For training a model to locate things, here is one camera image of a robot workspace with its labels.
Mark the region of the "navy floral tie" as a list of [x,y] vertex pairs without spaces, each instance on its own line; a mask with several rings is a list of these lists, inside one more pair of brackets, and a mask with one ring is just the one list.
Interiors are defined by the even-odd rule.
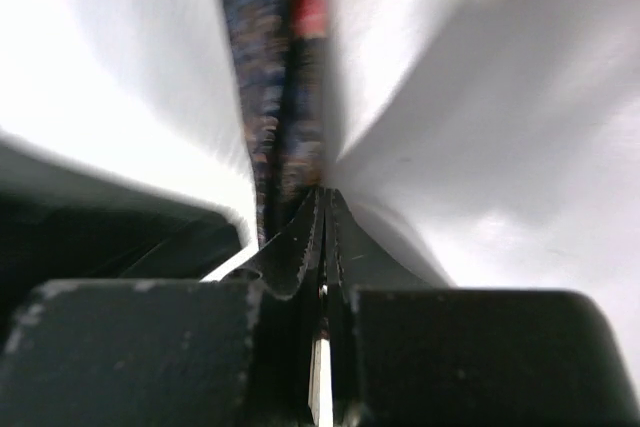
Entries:
[[326,0],[222,0],[265,245],[323,177]]

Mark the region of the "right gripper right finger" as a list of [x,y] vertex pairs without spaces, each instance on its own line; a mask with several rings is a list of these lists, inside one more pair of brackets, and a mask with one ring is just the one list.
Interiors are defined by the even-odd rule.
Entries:
[[339,426],[635,426],[612,329],[567,290],[460,289],[416,276],[325,195]]

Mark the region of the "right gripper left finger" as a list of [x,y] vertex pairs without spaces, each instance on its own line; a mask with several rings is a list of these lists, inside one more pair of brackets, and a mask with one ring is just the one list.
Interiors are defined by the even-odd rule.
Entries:
[[246,278],[59,280],[17,310],[5,426],[307,426],[320,195]]

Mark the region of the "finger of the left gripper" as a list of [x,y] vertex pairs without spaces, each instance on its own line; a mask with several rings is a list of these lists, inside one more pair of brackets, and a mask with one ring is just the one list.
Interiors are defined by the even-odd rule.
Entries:
[[241,249],[221,213],[1,144],[1,323],[52,279],[200,279]]

